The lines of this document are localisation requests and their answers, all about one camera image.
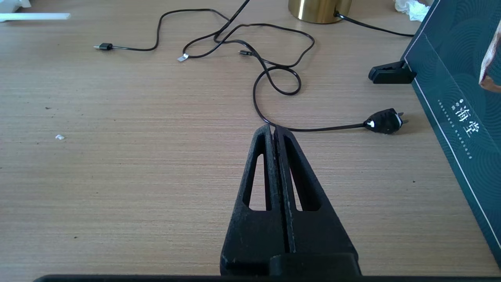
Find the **black power plug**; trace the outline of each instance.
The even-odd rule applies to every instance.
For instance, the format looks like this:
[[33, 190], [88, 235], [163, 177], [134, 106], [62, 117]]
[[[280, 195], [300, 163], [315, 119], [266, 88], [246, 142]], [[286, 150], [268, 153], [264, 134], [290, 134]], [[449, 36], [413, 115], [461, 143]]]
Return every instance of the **black power plug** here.
[[394, 108], [382, 110], [370, 116], [364, 122], [364, 126], [372, 132], [392, 134], [409, 122], [400, 118], [403, 114], [403, 112], [397, 113]]

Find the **wooden desk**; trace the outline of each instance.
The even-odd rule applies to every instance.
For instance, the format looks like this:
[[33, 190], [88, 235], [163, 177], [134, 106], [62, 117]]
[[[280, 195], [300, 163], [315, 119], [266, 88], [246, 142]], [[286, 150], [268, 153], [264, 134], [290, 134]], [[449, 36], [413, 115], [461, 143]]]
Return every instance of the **wooden desk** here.
[[[214, 8], [230, 16], [240, 4], [44, 0], [29, 12], [72, 18], [0, 24], [1, 281], [50, 273], [218, 274], [251, 136], [263, 124], [251, 98], [261, 66], [236, 45], [176, 61], [187, 42], [223, 24], [211, 13], [167, 18], [154, 52], [92, 46], [150, 47], [166, 11]], [[356, 0], [350, 15], [407, 33], [419, 25], [391, 0]], [[287, 0], [252, 0], [237, 22], [278, 24], [317, 40], [295, 68], [304, 83], [299, 95], [259, 86], [259, 104], [273, 120], [347, 124], [389, 107], [410, 119], [393, 136], [296, 134], [365, 275], [499, 275], [411, 86], [367, 79], [372, 66], [398, 60], [410, 39], [346, 22], [303, 23]], [[268, 28], [235, 36], [282, 63], [309, 43]], [[295, 84], [281, 72], [274, 79], [285, 89]]]

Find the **wood grain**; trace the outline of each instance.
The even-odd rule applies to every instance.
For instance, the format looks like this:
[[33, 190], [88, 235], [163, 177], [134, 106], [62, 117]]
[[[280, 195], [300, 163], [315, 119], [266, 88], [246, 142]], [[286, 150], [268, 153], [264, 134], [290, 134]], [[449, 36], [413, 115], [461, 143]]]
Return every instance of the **wood grain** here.
[[[252, 133], [261, 67], [223, 46], [178, 63], [190, 40], [217, 30], [211, 13], [168, 17], [154, 52], [99, 52], [101, 42], [150, 47], [158, 17], [182, 8], [231, 15], [236, 0], [43, 0], [26, 12], [66, 22], [0, 24], [0, 280], [50, 273], [218, 274], [219, 253]], [[350, 15], [405, 33], [419, 23], [391, 0], [353, 1]], [[409, 39], [350, 23], [294, 19], [286, 0], [253, 0], [238, 23], [310, 33], [295, 68], [301, 93], [259, 85], [259, 104], [288, 126], [365, 120], [389, 107], [410, 123], [296, 137], [360, 255], [365, 275], [499, 275], [410, 85], [373, 85], [372, 66], [396, 61]], [[308, 41], [247, 28], [267, 59], [293, 62]], [[190, 53], [213, 45], [203, 42]], [[277, 85], [293, 89], [287, 74]], [[55, 140], [62, 134], [65, 140]]]

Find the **tissue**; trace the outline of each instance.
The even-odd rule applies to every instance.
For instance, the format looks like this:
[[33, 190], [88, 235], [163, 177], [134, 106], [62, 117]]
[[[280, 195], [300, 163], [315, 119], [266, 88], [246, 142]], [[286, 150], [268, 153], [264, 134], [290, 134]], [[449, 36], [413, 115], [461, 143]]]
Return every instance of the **tissue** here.
[[19, 7], [31, 7], [30, 0], [0, 0], [0, 13], [13, 13]]
[[422, 22], [430, 7], [417, 0], [395, 0], [395, 9], [409, 15], [411, 21]]

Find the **black stand base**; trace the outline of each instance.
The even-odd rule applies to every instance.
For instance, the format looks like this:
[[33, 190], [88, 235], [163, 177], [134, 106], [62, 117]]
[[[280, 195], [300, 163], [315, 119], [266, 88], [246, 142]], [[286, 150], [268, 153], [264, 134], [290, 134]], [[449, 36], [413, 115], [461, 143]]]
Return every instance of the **black stand base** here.
[[416, 75], [405, 61], [399, 61], [373, 67], [369, 72], [369, 79], [374, 84], [409, 84]]

